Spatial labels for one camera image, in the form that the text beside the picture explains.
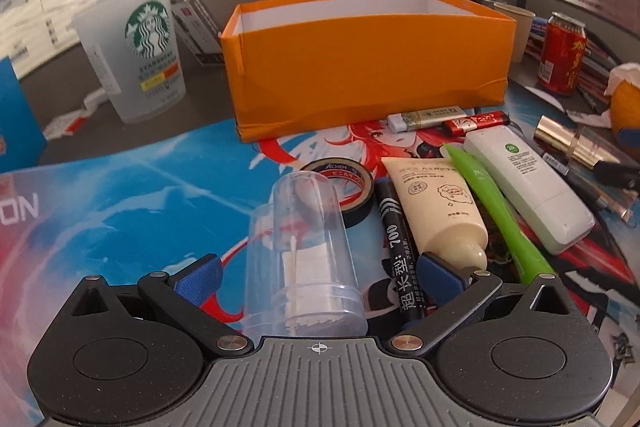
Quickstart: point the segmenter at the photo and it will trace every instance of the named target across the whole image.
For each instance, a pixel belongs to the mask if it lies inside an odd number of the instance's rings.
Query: starbucks cup
[[[97,0],[72,26],[124,123],[152,118],[184,96],[169,0]]]
[[[513,52],[511,53],[511,62],[522,62],[524,57],[524,50],[527,47],[527,41],[529,40],[529,33],[531,32],[531,24],[533,23],[533,17],[535,13],[519,8],[517,6],[511,6],[510,4],[504,4],[497,2],[494,4],[496,11],[511,17],[516,21],[516,36],[513,41]]]

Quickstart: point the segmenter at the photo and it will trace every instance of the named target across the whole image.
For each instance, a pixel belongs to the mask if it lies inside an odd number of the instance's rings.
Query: green tube
[[[469,153],[445,146],[456,169],[474,190],[500,230],[516,264],[520,282],[529,284],[539,273],[555,273],[540,250],[524,235],[492,177]]]

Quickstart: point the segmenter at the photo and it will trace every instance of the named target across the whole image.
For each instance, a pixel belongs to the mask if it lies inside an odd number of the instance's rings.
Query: black electrical tape
[[[301,170],[318,172],[329,179],[348,180],[360,188],[360,194],[353,201],[340,202],[345,228],[355,227],[369,216],[373,206],[373,178],[362,164],[348,158],[323,158],[305,165]]]

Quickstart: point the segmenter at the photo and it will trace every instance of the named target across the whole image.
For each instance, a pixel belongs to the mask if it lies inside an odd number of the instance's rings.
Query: desk mat
[[[518,84],[510,84],[501,108],[529,137],[542,114],[572,126]],[[82,276],[134,283],[212,252],[222,257],[223,283],[203,308],[238,327],[249,216],[280,175],[343,156],[382,176],[381,157],[433,157],[446,140],[438,130],[393,134],[376,121],[247,145],[227,120],[116,155],[0,175],[0,425],[31,427],[42,418],[26,365]],[[640,229],[607,214],[601,223],[608,232],[597,226],[548,259],[599,329],[616,366],[615,389],[629,397],[640,381]],[[500,235],[487,225],[490,268],[514,280]],[[384,339],[401,322],[378,211],[348,236],[370,332]]]

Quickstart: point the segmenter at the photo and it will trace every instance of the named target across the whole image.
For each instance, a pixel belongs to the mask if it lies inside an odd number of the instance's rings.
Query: green mermaid logo
[[[141,4],[127,21],[124,36],[127,46],[140,57],[158,57],[168,47],[171,38],[169,14],[161,2]]]

